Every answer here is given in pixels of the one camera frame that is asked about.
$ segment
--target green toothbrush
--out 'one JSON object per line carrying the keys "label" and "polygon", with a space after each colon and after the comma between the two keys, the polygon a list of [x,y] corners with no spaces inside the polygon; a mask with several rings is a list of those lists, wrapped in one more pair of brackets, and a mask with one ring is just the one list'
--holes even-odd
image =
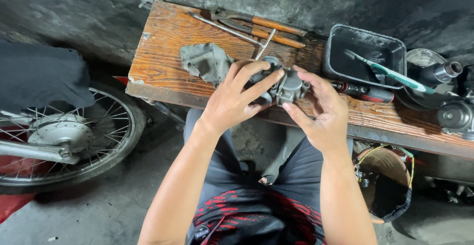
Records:
{"label": "green toothbrush", "polygon": [[426,94],[433,94],[435,93],[435,90],[428,87],[428,86],[425,86],[409,77],[406,77],[406,76],[403,76],[402,74],[400,73],[397,73],[393,70],[390,70],[388,69],[387,67],[384,67],[384,66],[381,66],[375,62],[372,62],[370,60],[367,60],[365,59],[364,57],[354,53],[353,51],[350,51],[350,50],[344,50],[344,54],[346,54],[347,56],[349,56],[351,59],[359,59],[363,62],[365,62],[366,64],[370,65],[370,67],[372,68],[372,71],[377,74],[377,75],[386,75],[390,78],[393,78],[394,80],[400,82],[401,84],[407,86],[407,87],[410,87],[414,90],[417,90],[417,91],[421,91],[421,92],[424,92]]}

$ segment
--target pliers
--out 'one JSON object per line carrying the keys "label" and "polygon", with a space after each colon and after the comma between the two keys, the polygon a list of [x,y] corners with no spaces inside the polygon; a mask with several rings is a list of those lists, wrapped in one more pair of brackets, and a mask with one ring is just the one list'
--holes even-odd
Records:
{"label": "pliers", "polygon": [[[296,29],[296,28],[293,28],[293,27],[290,27],[290,26],[286,26],[286,25],[280,24],[280,23],[278,23],[276,21],[273,21],[273,20],[268,20],[268,19],[265,19],[265,18],[260,18],[260,17],[240,13],[240,12],[225,11],[225,10],[222,10],[222,9],[219,9],[219,8],[212,9],[211,12],[210,12],[210,17],[213,21],[219,21],[222,24],[229,26],[230,28],[239,30],[241,32],[244,32],[246,34],[250,34],[250,35],[253,35],[253,36],[256,36],[256,37],[264,38],[264,39],[267,39],[268,36],[270,36],[270,34],[268,32],[260,30],[260,29],[252,28],[250,26],[239,24],[239,23],[237,23],[237,22],[235,22],[231,19],[243,20],[243,21],[246,21],[246,22],[250,22],[250,23],[253,23],[253,24],[273,28],[273,29],[276,29],[276,30],[280,30],[280,31],[287,32],[287,33],[290,33],[290,34],[298,35],[298,36],[301,36],[301,37],[305,36],[305,34],[307,33],[304,30],[300,30],[300,29]],[[294,48],[304,48],[306,46],[304,43],[297,42],[297,41],[294,41],[292,39],[282,37],[282,36],[278,36],[278,35],[274,35],[272,37],[272,41],[278,42],[278,43],[281,43],[281,44],[285,44],[285,45],[288,45],[288,46],[291,46],[291,47],[294,47]]]}

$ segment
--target left hand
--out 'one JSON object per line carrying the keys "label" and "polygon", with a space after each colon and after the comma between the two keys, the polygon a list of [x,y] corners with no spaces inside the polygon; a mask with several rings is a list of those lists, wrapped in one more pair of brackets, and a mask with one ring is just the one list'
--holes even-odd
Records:
{"label": "left hand", "polygon": [[281,79],[284,71],[273,72],[247,90],[244,89],[244,85],[252,75],[269,68],[270,64],[266,61],[242,60],[233,63],[224,81],[210,97],[199,119],[203,126],[215,134],[222,135],[230,127],[266,109],[268,106],[249,103]]}

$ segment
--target wood grain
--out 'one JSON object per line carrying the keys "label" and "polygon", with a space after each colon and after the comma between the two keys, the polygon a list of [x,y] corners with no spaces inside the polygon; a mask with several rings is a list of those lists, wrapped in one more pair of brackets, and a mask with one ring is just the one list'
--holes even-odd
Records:
{"label": "wood grain", "polygon": [[[214,92],[213,85],[205,83],[199,77],[190,76],[182,69],[179,48],[184,45],[215,42],[236,60],[254,58],[258,53],[259,47],[256,44],[192,18],[187,11],[210,18],[209,12],[191,7],[160,1],[153,4],[129,73],[129,79],[136,86],[135,89],[144,85],[147,90],[149,87],[164,88],[176,93],[185,93],[187,96],[207,99]],[[274,55],[285,65],[295,64],[318,74],[324,42],[310,40],[301,42],[306,44],[303,49],[271,42],[264,55]],[[136,90],[130,94],[140,97],[140,93]],[[350,124],[370,127],[375,129],[375,132],[376,129],[380,129],[474,148],[474,142],[462,140],[458,135],[441,133],[435,111],[418,112],[397,102],[378,104],[345,95],[341,97],[347,100]],[[313,116],[311,105],[307,101],[299,101],[297,105],[307,115]]]}

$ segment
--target black cloth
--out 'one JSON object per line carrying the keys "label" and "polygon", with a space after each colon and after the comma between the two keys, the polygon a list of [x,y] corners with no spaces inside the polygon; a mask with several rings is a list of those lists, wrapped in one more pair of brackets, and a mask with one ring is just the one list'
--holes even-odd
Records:
{"label": "black cloth", "polygon": [[55,100],[75,108],[94,105],[87,65],[76,50],[3,41],[0,67],[0,110],[18,114]]}
{"label": "black cloth", "polygon": [[229,190],[193,218],[189,245],[326,244],[321,215],[270,188]]}

